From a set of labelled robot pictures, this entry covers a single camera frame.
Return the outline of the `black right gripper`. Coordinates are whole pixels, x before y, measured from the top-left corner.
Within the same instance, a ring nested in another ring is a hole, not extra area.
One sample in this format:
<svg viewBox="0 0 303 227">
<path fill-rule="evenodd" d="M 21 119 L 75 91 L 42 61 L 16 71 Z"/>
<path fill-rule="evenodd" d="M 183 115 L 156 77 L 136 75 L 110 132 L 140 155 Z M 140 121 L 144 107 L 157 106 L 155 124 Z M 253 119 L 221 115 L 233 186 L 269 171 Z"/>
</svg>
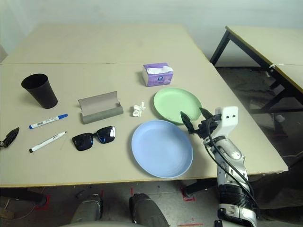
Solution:
<svg viewBox="0 0 303 227">
<path fill-rule="evenodd" d="M 189 134 L 197 134 L 199 138 L 205 139 L 208 137 L 209 133 L 211 134 L 218 127 L 218 122 L 221 120 L 221 114 L 212 115 L 207 109 L 202 107 L 199 109 L 205 120 L 201 121 L 197 129 L 194 129 L 187 114 L 181 111 L 180 116 Z"/>
</svg>

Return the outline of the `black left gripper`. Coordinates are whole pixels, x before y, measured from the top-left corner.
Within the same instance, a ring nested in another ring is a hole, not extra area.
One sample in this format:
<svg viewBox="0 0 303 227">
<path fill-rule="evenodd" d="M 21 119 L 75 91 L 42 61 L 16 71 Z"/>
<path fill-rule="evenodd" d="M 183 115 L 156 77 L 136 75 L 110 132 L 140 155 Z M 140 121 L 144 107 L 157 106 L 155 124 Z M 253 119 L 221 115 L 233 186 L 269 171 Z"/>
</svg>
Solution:
<svg viewBox="0 0 303 227">
<path fill-rule="evenodd" d="M 8 147 L 15 140 L 15 138 L 18 135 L 18 132 L 19 132 L 19 127 L 10 131 L 6 136 L 6 140 L 0 142 L 0 147 L 1 148 Z"/>
</svg>

